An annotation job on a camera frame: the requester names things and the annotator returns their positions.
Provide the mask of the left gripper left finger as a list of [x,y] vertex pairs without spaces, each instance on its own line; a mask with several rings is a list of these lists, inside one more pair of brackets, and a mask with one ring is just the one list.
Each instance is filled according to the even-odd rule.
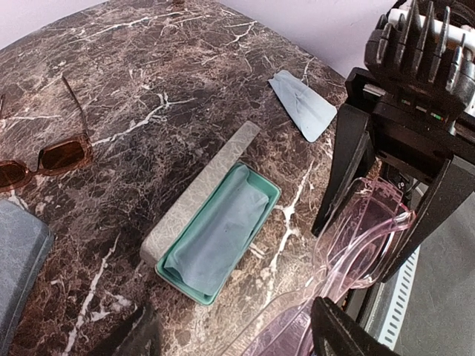
[[92,349],[92,355],[161,355],[160,316],[144,303]]

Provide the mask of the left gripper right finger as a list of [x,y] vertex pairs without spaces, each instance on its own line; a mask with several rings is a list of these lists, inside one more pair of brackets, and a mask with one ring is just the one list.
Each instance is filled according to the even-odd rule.
[[316,297],[311,309],[312,340],[316,355],[398,356],[371,337],[328,297]]

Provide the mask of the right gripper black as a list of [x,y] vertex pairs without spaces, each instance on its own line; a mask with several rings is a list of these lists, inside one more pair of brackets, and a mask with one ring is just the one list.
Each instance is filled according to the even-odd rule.
[[377,86],[369,71],[351,70],[345,82],[347,103],[336,117],[330,180],[312,226],[319,236],[350,183],[371,168],[374,155],[421,180],[427,190],[415,208],[416,218],[402,236],[385,268],[387,282],[408,257],[474,192],[474,144],[445,130],[441,121],[385,94],[376,99],[364,92]]

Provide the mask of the pink transparent sunglasses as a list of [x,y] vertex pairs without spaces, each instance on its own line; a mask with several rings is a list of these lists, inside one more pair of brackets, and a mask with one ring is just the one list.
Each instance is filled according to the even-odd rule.
[[315,355],[313,300],[328,297],[336,303],[350,289],[378,282],[415,217],[390,182],[355,179],[318,236],[311,280],[270,302],[223,354]]

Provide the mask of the light blue cleaning cloth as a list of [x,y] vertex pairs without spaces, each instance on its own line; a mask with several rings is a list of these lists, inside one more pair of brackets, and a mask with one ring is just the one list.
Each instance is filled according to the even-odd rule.
[[219,290],[269,201],[248,183],[249,173],[245,165],[231,172],[164,262],[165,271],[202,294]]

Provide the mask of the beige glasses case teal lining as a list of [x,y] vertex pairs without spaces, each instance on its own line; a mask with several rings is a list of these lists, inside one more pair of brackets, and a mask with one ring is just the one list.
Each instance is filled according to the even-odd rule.
[[281,190],[240,161],[260,128],[247,121],[152,228],[140,256],[167,283],[213,304]]

